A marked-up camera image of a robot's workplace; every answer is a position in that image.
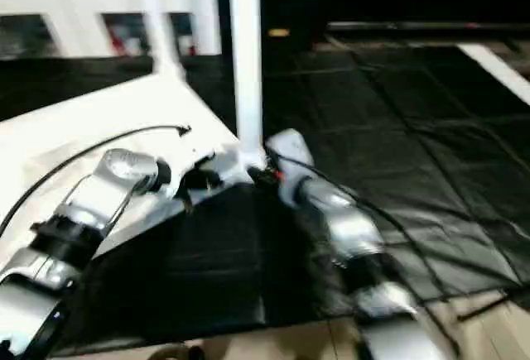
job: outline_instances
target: metal rod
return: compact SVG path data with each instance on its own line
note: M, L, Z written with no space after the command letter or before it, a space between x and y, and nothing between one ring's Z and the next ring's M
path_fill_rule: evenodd
M262 166L262 66L260 0L230 0L234 87L240 156Z

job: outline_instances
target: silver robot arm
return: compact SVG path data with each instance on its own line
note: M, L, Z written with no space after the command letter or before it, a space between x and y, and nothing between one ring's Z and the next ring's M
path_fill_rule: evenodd
M0 360L47 356L66 318L62 297L75 287L130 199L170 181L165 162L113 149L51 218L31 227L36 233L31 244L0 271Z
M324 245L324 252L330 254L331 265L356 309L356 321L383 320L359 324L364 354L368 351L368 358L373 360L445 359L418 322L418 306L412 293L400 283L393 259L385 252L381 233L370 215L340 187L288 160L313 165L300 133L280 132L269 139L267 147L272 155L276 153L282 172L280 198L301 216L301 225L311 241Z

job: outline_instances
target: white pole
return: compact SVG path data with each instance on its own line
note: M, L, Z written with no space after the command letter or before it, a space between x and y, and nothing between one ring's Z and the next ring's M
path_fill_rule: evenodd
M151 45L153 71L178 74L184 77L184 69L175 50L174 34L169 19L162 8L161 0L142 0L143 22L147 39Z
M260 0L230 0L241 161L263 166Z

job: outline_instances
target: wire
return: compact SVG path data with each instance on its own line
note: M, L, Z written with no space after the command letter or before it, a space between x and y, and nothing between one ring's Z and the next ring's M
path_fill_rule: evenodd
M423 264L425 265L426 269L431 274L435 284L442 285L442 281L436 274L436 272L432 269L431 265L426 261L425 256L422 254L422 250L419 248L416 240L410 235L409 232L405 229L405 227L397 220L395 219L391 214L387 213L385 210L379 208L377 205L372 203L371 201L364 199L362 197L359 197L352 189L345 187L343 185L338 184L334 180L332 180L328 175L326 175L324 172L318 170L314 166L310 166L309 164L304 163L303 161L299 161L297 159L292 159L291 157L287 157L284 155L281 155L277 153L276 151L272 149L267 149L268 152L270 152L273 156L283 159L284 161L289 161L293 164L297 164L300 167L306 168L307 170L311 171L315 175L319 176L321 179L326 180L330 184L332 184L335 188L340 190L341 192L347 194L351 199L354 200L354 202L359 205L361 208L364 208L368 210L369 212L376 213L381 218L386 219L388 222L390 222L410 243L411 247L414 249L414 251L418 254L419 258L422 260ZM418 293L416 293L413 288L405 281L405 279L402 279L402 283L407 286L407 288L410 290L412 295L415 297L415 301L418 302L418 304L421 304L423 302L422 298L419 296ZM449 334L449 332L444 327L443 323L440 321L440 319L427 307L427 305L423 305L423 309L425 310L427 316L431 321L436 325L436 327L440 330L442 335L447 339L449 344L451 345L451 349L453 350L456 358L461 357L461 349L460 345L456 340Z
M121 134L115 135L113 137L109 137L101 142L95 143L92 146L87 147L83 151L80 151L78 153L75 153L73 156L69 157L68 159L62 161L59 165L55 166L53 169L48 171L44 176L42 176L36 183L34 183L24 194L17 200L17 202L9 209L6 216L4 217L2 223L0 223L0 238L4 234L4 232L7 229L7 226L17 213L17 211L22 207L22 205L26 202L26 200L33 194L37 189L39 189L43 184L45 184L52 176L57 174L59 171L66 168L68 165L73 163L74 161L78 160L79 158L87 155L91 151L94 151L101 146L105 146L109 144L110 142L117 141L118 139L124 138L124 137L130 137L131 135L138 134L139 132L145 132L145 131L153 131L153 130L168 130L173 129L177 130L179 134L182 136L186 134L190 128L189 127L182 127L182 126L175 126L175 125L159 125L159 126L148 126L148 127L141 127L136 128L134 130L129 130L126 132L122 132Z

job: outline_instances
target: black mat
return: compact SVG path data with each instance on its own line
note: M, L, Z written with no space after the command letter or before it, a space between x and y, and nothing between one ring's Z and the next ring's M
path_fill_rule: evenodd
M108 72L102 83L124 77L115 61L90 63ZM298 129L317 166L407 227L421 254L378 221L422 298L530 281L530 107L474 61L456 49L399 49L297 55L263 66L265 134ZM222 60L193 59L188 72L192 87L234 129L233 87ZM0 99L11 94L0 92ZM315 295L303 238L273 197L240 187L202 207L94 263L62 353L348 313Z
M0 121L151 72L150 58L0 61Z

